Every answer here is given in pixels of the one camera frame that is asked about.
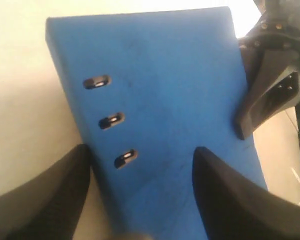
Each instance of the white floor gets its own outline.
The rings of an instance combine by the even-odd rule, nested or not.
[[[242,35],[251,27],[252,13],[240,15],[236,0],[0,1],[0,195],[34,178],[81,142],[46,47],[47,17],[191,9],[225,2],[232,3],[235,29]],[[282,112],[259,128],[254,138],[269,190],[300,204],[294,122],[293,110]],[[75,239],[103,240],[110,233],[92,181]]]

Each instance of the blue fabric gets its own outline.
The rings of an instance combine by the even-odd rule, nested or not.
[[[198,146],[266,187],[252,137],[233,129],[247,84],[228,8],[50,18],[46,37],[117,231],[207,239],[192,188]],[[105,74],[111,84],[83,87]],[[101,130],[117,112],[124,122]],[[137,159],[116,169],[130,149]]]

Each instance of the floor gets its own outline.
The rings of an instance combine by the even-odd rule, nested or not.
[[[238,7],[236,0],[0,1],[0,195],[34,178],[81,142],[46,47],[47,17],[228,3],[240,37],[256,20],[251,16],[258,17],[255,9],[242,14],[241,7],[252,6],[248,2]],[[300,205],[300,153],[294,110],[267,121],[254,133],[254,139],[269,191]],[[97,184],[92,181],[74,239],[103,240],[110,234]]]

